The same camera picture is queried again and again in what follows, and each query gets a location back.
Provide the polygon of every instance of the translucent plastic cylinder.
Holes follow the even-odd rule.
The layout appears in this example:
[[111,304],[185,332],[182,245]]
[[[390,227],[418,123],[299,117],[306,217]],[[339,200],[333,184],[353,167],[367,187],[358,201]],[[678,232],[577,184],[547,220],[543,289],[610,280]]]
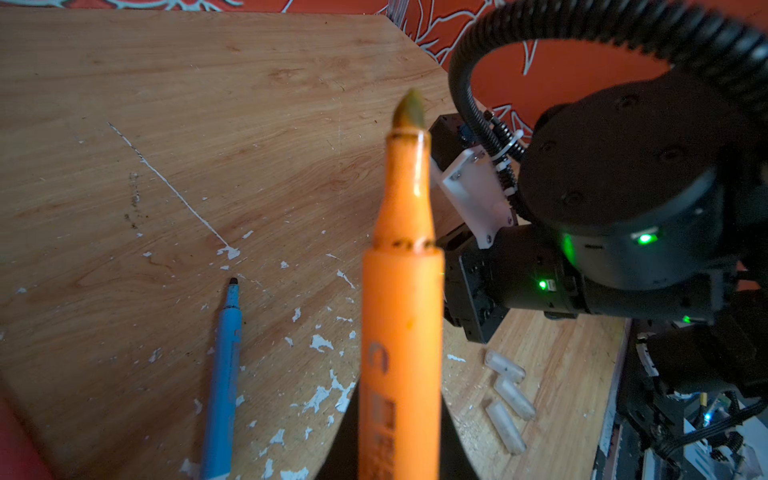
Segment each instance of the translucent plastic cylinder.
[[518,428],[513,423],[512,417],[504,408],[504,404],[496,400],[485,411],[491,417],[491,422],[496,427],[498,436],[502,437],[502,442],[504,442],[507,450],[513,455],[520,455],[525,452],[525,442],[523,442]]
[[533,405],[525,398],[523,392],[521,392],[518,387],[506,377],[499,375],[493,388],[502,396],[509,406],[512,407],[521,419],[528,421],[536,416],[536,409]]
[[512,362],[499,352],[488,349],[485,352],[485,366],[493,369],[514,383],[520,383],[525,378],[525,369]]

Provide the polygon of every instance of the orange marker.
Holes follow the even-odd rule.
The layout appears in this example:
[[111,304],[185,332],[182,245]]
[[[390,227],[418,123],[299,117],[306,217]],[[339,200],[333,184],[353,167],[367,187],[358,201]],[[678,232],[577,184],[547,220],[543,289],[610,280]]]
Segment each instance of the orange marker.
[[442,288],[420,95],[387,137],[384,201],[362,258],[359,478],[438,478]]

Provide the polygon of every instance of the black cable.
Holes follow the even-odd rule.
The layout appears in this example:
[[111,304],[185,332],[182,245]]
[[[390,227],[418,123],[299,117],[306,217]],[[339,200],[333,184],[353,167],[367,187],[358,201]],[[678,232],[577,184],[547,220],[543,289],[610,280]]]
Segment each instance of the black cable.
[[720,420],[717,423],[713,423],[704,429],[688,433],[675,439],[665,440],[656,447],[656,453],[661,457],[668,458],[670,455],[672,455],[672,453],[674,453],[675,450],[682,446],[688,445],[689,443],[698,442],[699,440],[711,437],[712,435],[725,433],[726,430],[733,428],[734,426],[739,425],[740,423],[743,423],[746,420],[751,419],[755,415],[759,414],[766,408],[766,406],[768,406],[768,400],[760,399],[753,405],[740,410],[736,415],[730,416],[727,419]]
[[475,105],[472,70],[496,48],[542,38],[641,47],[643,54],[695,74],[744,112],[768,122],[768,41],[753,27],[683,2],[518,0],[477,21],[459,41],[449,69],[453,102],[492,157],[504,145]]

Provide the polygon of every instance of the wood grain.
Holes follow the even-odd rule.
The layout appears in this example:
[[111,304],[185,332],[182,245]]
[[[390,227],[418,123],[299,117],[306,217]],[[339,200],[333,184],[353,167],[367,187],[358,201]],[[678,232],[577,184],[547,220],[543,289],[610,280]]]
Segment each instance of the wood grain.
[[[390,115],[411,87],[429,117],[453,111],[445,72],[372,16],[4,8],[0,39],[0,372],[45,461],[59,478],[183,478],[238,275],[233,475],[261,478],[268,458],[274,478],[313,475],[340,391],[303,406],[331,369],[344,386],[357,376]],[[433,202],[439,233],[458,224]],[[214,231],[240,255],[217,255]],[[528,370],[539,411],[510,458],[483,412],[482,347],[446,324],[446,353],[466,362],[445,360],[444,395],[483,478],[589,477],[621,332],[510,314],[491,345]],[[311,349],[316,334],[333,350]]]

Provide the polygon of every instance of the white mounting plate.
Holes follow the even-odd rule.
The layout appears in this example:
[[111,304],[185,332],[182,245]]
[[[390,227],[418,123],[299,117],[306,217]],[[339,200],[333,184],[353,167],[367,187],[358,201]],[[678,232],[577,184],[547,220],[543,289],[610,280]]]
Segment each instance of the white mounting plate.
[[432,179],[475,235],[478,247],[490,248],[499,229],[512,225],[512,211],[483,147],[464,150],[444,172],[430,161]]

